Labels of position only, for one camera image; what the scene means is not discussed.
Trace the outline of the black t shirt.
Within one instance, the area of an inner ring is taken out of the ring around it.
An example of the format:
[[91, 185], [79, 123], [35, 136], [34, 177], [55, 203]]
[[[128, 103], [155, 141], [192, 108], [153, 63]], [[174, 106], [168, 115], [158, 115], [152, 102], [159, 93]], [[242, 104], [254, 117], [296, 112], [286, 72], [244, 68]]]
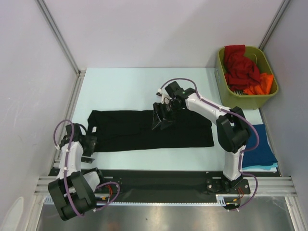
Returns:
[[163, 130], [152, 129], [152, 122], [151, 110], [93, 110], [87, 133], [97, 138], [95, 152], [214, 146], [212, 123], [198, 113], [181, 110], [175, 122]]

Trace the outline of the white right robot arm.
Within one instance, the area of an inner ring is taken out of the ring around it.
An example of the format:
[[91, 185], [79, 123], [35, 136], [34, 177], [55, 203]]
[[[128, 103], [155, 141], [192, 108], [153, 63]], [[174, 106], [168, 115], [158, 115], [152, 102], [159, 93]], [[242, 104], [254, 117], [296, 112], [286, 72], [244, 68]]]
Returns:
[[243, 151], [250, 138], [250, 129], [241, 108], [224, 107], [205, 99], [196, 92], [180, 91], [171, 96], [158, 92], [161, 102], [154, 103], [153, 130], [170, 127], [181, 110], [193, 111], [210, 120], [217, 128], [218, 142], [225, 151], [222, 188], [233, 193], [239, 188]]

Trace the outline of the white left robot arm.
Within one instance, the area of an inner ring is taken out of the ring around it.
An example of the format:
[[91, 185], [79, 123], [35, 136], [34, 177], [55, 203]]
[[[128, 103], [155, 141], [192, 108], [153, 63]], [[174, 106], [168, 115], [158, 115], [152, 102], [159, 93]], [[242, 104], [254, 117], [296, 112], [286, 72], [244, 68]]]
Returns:
[[48, 184], [49, 194], [63, 221], [83, 216], [95, 209], [97, 203], [94, 192], [99, 193], [106, 188], [106, 180], [97, 168], [81, 172], [84, 149], [79, 141], [69, 140], [65, 136], [59, 145], [62, 152], [60, 171], [56, 180]]

